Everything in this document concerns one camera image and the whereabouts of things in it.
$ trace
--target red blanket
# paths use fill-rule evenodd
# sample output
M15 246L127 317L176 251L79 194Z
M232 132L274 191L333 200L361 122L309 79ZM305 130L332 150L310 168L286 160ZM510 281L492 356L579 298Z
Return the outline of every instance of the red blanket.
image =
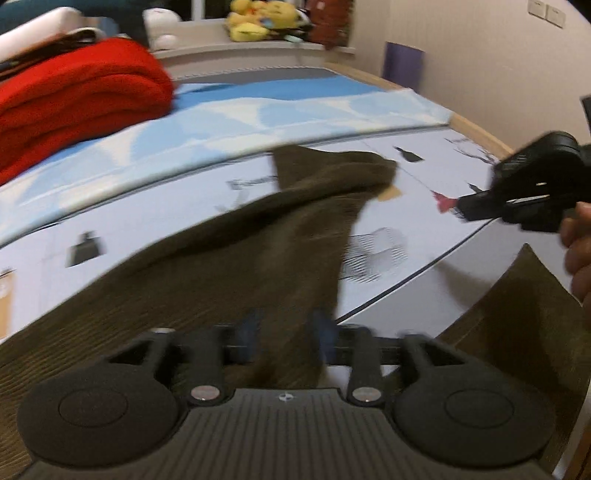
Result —
M174 87L136 42L111 38L0 85L0 184L74 143L170 112Z

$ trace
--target stuffed toy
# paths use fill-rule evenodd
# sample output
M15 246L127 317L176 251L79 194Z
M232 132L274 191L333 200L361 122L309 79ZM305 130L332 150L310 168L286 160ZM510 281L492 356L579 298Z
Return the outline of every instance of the stuffed toy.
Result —
M233 0L230 9L232 12L226 17L226 27L233 41L279 38L299 40L306 33L306 27L310 25L303 12L281 0Z
M165 8L149 8L144 11L144 23L152 50L173 50L178 47L178 38L173 34L181 17Z
M230 29L230 38L233 41L261 41L268 35L269 31L265 27L248 22Z

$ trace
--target light switch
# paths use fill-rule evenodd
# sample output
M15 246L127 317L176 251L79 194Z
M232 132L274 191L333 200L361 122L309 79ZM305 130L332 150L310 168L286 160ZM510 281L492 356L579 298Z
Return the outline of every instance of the light switch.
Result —
M546 4L541 0L528 0L527 11L536 17L546 18Z
M566 23L566 14L562 10L558 10L551 5L548 5L546 20L550 23L553 23L557 27L564 28L564 24Z

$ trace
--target round black pad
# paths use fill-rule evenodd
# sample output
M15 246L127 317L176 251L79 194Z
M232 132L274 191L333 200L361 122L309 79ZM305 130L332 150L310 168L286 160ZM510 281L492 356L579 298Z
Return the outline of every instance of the round black pad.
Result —
M554 431L535 389L473 365L433 369L396 399L394 420L427 456L465 468L501 468L534 457Z
M34 456L97 468L155 449L178 416L172 393L141 367L101 364L37 385L21 403L17 423Z

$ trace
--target finger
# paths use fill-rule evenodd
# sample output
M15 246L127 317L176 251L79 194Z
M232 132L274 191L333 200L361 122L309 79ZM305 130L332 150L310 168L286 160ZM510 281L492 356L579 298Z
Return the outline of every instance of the finger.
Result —
M574 209L574 217L562 221L560 240L568 248L585 235L591 235L591 204L579 202Z
M577 239L577 220L565 218L560 224L560 241L568 248Z
M591 266L588 265L575 273L570 283L570 291L579 301L585 299L591 291Z
M575 240L564 256L564 268L575 275L581 268L591 264L591 236Z
M591 203L577 202L574 211L579 221L591 225Z

